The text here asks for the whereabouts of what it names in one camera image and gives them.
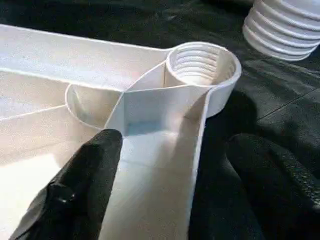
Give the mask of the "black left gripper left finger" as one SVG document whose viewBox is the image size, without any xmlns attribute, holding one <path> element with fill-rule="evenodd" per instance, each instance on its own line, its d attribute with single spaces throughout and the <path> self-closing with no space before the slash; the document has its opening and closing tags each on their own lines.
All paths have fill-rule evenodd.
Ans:
<svg viewBox="0 0 320 240">
<path fill-rule="evenodd" d="M 11 240 L 97 240 L 123 136 L 103 129 L 85 142 L 30 203 Z"/>
</svg>

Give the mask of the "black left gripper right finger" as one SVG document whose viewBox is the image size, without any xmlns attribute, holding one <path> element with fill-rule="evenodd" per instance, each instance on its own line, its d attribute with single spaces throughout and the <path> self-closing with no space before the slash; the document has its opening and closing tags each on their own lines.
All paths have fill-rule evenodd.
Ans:
<svg viewBox="0 0 320 240">
<path fill-rule="evenodd" d="M 241 133 L 228 140 L 226 158 L 244 184 L 266 239 L 320 238 L 320 181 L 292 152 Z"/>
</svg>

